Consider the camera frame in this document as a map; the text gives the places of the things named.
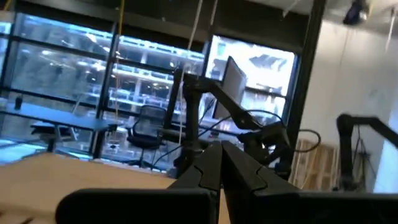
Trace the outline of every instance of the table leg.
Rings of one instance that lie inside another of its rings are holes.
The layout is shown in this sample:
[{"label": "table leg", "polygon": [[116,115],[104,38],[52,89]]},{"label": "table leg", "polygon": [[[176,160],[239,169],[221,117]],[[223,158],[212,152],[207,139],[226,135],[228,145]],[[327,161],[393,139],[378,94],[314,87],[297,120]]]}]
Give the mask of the table leg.
[{"label": "table leg", "polygon": [[104,144],[105,133],[106,131],[98,131],[96,135],[95,145],[93,146],[94,148],[93,159],[101,158],[101,151],[102,151],[102,146]]},{"label": "table leg", "polygon": [[55,138],[50,138],[49,144],[47,146],[47,152],[54,152],[55,149],[55,143],[57,142],[57,139]]}]

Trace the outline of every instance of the white cord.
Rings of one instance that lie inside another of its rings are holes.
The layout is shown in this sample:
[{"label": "white cord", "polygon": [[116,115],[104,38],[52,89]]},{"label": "white cord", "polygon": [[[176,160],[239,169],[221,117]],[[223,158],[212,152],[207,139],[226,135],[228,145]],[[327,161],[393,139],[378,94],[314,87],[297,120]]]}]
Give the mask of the white cord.
[{"label": "white cord", "polygon": [[299,3],[301,0],[295,0],[289,7],[287,7],[283,12],[282,12],[282,17],[285,18],[286,15],[292,10],[297,3]]},{"label": "white cord", "polygon": [[395,7],[393,7],[391,9],[391,20],[390,20],[390,30],[388,32],[388,36],[387,36],[387,42],[386,42],[386,53],[388,51],[388,48],[390,46],[390,41],[391,41],[391,36],[392,36],[392,29],[394,28],[394,23],[396,21],[396,17],[397,17],[397,10]]},{"label": "white cord", "polygon": [[213,25],[214,19],[216,17],[217,5],[218,5],[218,0],[215,0],[214,1],[214,5],[213,5],[213,12],[211,12],[211,18],[210,18],[210,25],[211,26]]},{"label": "white cord", "polygon": [[[195,16],[195,21],[193,22],[193,27],[192,27],[192,32],[191,32],[191,37],[189,39],[189,43],[188,43],[188,47],[187,47],[187,51],[191,51],[191,46],[192,46],[192,42],[193,42],[193,38],[195,37],[195,33],[197,31],[197,26],[199,23],[199,16],[200,16],[200,11],[201,11],[201,5],[203,4],[203,0],[199,0],[198,2],[198,8],[197,8],[197,14]],[[182,140],[182,116],[184,115],[183,111],[182,111],[182,106],[183,106],[183,94],[182,94],[182,85],[184,82],[184,75],[185,75],[185,71],[187,69],[187,66],[184,65],[183,69],[182,69],[182,75],[181,75],[181,82],[180,82],[180,136],[178,138],[178,144],[181,145],[181,140]]]}]

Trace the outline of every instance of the computer monitor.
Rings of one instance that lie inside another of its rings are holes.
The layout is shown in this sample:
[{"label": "computer monitor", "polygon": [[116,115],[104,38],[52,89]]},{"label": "computer monitor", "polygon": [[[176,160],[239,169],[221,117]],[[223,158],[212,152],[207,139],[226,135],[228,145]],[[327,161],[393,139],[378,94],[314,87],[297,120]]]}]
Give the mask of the computer monitor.
[{"label": "computer monitor", "polygon": [[[238,67],[235,60],[229,56],[226,62],[223,81],[223,90],[235,101],[240,104],[244,89],[246,87],[246,74]],[[213,117],[221,119],[229,116],[229,112],[221,103],[217,102]]]}]

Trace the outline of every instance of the yellow rope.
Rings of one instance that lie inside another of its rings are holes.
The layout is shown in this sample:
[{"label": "yellow rope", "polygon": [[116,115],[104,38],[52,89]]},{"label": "yellow rope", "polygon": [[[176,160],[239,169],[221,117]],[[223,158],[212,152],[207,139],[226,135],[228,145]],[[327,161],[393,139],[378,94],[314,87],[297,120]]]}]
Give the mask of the yellow rope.
[{"label": "yellow rope", "polygon": [[9,8],[10,5],[11,5],[11,2],[12,2],[12,0],[7,0],[6,4],[4,5],[3,11],[7,11],[7,10],[8,10],[8,8]]},{"label": "yellow rope", "polygon": [[[125,0],[121,0],[120,8],[119,8],[118,41],[119,41],[120,36],[122,35],[123,17],[124,17],[124,2],[125,2]],[[116,48],[116,51],[119,51],[119,43],[117,43],[117,45],[118,46]],[[118,69],[118,66],[119,66],[119,57],[116,56],[116,69]],[[120,80],[119,80],[119,74],[118,73],[115,73],[114,75],[116,76],[116,100],[114,101],[114,105],[115,105],[116,122],[118,122],[118,119],[119,119],[119,105],[118,105],[118,94],[117,94],[117,92],[119,90],[119,86],[120,86],[119,82],[120,82]]]}]

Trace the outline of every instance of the glass wall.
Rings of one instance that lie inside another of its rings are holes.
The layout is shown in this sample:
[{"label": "glass wall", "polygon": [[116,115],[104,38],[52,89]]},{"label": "glass wall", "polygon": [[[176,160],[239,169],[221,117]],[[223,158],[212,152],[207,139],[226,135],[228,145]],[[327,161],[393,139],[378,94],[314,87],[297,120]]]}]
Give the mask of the glass wall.
[{"label": "glass wall", "polygon": [[[3,65],[6,50],[10,51],[10,60],[2,66],[6,68],[6,78],[0,83],[0,87],[6,89],[2,95],[10,101],[23,95],[26,103],[62,111],[72,111],[80,100],[82,105],[75,112],[77,115],[94,118],[101,114],[103,119],[119,124],[117,131],[106,137],[103,146],[103,158],[112,161],[128,162],[139,158],[141,149],[129,144],[127,129],[137,121],[141,106],[167,109],[176,70],[185,69],[189,74],[202,75],[204,55],[201,53],[127,35],[113,38],[110,30],[94,30],[23,13],[17,15],[15,33],[11,34],[10,30],[10,24],[0,24],[0,35],[3,33],[0,65]],[[111,52],[113,44],[117,46],[114,54]],[[223,81],[228,56],[235,59],[248,78],[239,103],[246,109],[281,115],[295,55],[214,36],[204,75]],[[109,83],[109,87],[104,88],[104,83]],[[108,101],[99,105],[100,98],[104,97]],[[218,121],[213,118],[215,105],[213,95],[203,95],[200,105],[201,115],[205,114],[202,126]],[[177,99],[173,121],[178,121],[184,110],[185,103],[180,105]],[[254,115],[264,124],[275,121],[263,113]],[[0,115],[0,140],[37,138],[30,127],[35,122]],[[217,128],[239,132],[230,121]],[[82,157],[87,158],[93,133],[76,132],[77,141],[58,146],[75,155],[85,154]],[[144,158],[150,162],[175,146],[175,143],[164,141],[156,153],[146,152]],[[178,151],[162,158],[158,166],[168,169],[176,156]]]},{"label": "glass wall", "polygon": [[[243,98],[238,103],[247,110],[266,110],[282,116],[290,76],[293,74],[295,54],[214,35],[205,76],[221,82],[228,78],[224,76],[224,72],[229,56],[232,56],[247,78]],[[215,105],[213,95],[204,95],[201,112],[206,111],[202,121],[205,126],[218,121],[213,118]],[[277,120],[272,115],[261,112],[253,115],[263,124]],[[241,132],[233,123],[221,124],[218,128]]]}]

